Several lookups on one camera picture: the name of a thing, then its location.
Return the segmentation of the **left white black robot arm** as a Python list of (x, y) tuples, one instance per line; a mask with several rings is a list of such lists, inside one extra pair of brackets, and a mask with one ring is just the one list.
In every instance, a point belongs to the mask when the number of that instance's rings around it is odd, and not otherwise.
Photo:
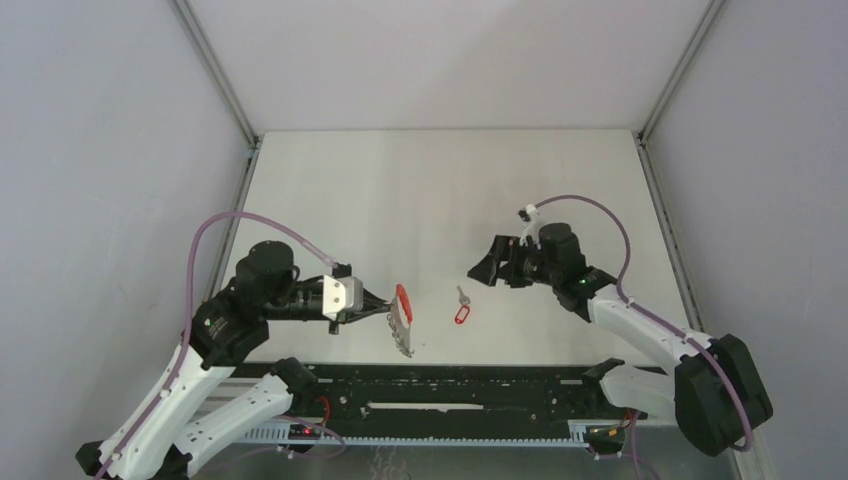
[(196, 310), (165, 372), (111, 437), (83, 444), (75, 458), (95, 479), (188, 479), (212, 457), (260, 423), (304, 416), (318, 379), (296, 358), (274, 363), (245, 394), (201, 417), (207, 397), (269, 338), (268, 323), (327, 321), (333, 327), (375, 314), (411, 320), (402, 285), (392, 300), (366, 290), (343, 265), (331, 276), (302, 280), (289, 245), (253, 246), (234, 277)]

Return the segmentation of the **red tag key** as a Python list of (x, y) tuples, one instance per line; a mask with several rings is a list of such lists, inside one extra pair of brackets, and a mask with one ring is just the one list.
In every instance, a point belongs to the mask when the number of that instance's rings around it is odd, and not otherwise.
[(464, 290), (462, 289), (461, 286), (457, 286), (457, 292), (458, 292), (459, 309), (457, 310), (457, 312), (455, 314), (454, 322), (457, 325), (463, 325), (466, 322), (466, 320), (467, 320), (467, 318), (468, 318), (468, 316), (471, 312), (471, 308), (470, 308), (471, 301), (470, 301), (470, 298), (466, 295), (466, 293), (464, 292)]

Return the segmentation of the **red grey keyring holder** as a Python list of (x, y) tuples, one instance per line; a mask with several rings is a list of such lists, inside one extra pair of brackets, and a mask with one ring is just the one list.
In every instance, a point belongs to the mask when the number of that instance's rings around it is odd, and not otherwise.
[(397, 284), (395, 287), (395, 296), (389, 304), (387, 319), (397, 350), (405, 357), (412, 358), (414, 355), (411, 342), (413, 312), (409, 296), (402, 284)]

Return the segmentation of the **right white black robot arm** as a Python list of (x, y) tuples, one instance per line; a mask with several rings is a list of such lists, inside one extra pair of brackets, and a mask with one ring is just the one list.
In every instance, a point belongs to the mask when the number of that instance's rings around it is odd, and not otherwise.
[(487, 286), (549, 287), (559, 304), (582, 320), (639, 350), (659, 367), (651, 372), (610, 358), (586, 373), (585, 411), (606, 418), (619, 407), (674, 423), (700, 452), (715, 457), (745, 440), (774, 415), (747, 345), (738, 337), (665, 327), (634, 302), (617, 280), (588, 264), (566, 223), (541, 227), (538, 236), (498, 235), (471, 267), (469, 278)]

